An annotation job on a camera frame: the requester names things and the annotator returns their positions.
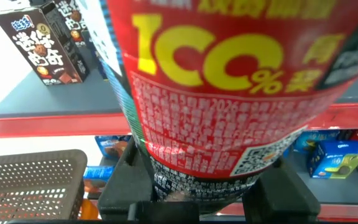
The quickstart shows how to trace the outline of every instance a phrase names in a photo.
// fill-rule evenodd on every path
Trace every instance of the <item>qr code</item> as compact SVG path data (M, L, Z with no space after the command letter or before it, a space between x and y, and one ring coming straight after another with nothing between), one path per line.
M269 166L305 129L306 126L297 129L281 140L264 146L248 147L233 168L230 176L248 174Z

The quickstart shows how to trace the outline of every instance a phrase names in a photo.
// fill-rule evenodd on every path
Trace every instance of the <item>black holder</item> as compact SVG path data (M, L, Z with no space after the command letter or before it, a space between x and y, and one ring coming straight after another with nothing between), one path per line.
M268 168L243 196L246 220L316 222L320 204L296 172L282 159ZM194 202L157 202L140 152L129 141L98 201L103 220L138 222L198 222Z

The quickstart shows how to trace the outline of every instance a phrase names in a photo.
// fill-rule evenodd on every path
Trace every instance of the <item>chocolate cookie box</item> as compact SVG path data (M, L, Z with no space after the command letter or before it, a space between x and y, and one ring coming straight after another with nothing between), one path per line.
M60 14L64 17L65 24L70 30L70 35L75 41L75 44L79 47L85 46L81 32L86 29L86 24L75 0L53 1Z
M82 83L88 68L53 2L0 12L0 26L45 85Z

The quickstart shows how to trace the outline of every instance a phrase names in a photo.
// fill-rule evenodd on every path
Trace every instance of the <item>red cup noodle container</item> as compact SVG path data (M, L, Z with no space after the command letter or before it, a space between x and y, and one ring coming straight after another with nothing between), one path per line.
M358 1L79 2L157 195L203 213L358 77Z

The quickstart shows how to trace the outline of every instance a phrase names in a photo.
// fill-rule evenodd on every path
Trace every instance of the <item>brown plastic basket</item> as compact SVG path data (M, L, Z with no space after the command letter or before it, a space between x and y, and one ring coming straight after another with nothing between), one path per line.
M77 219L86 155L77 149L0 156L0 224Z

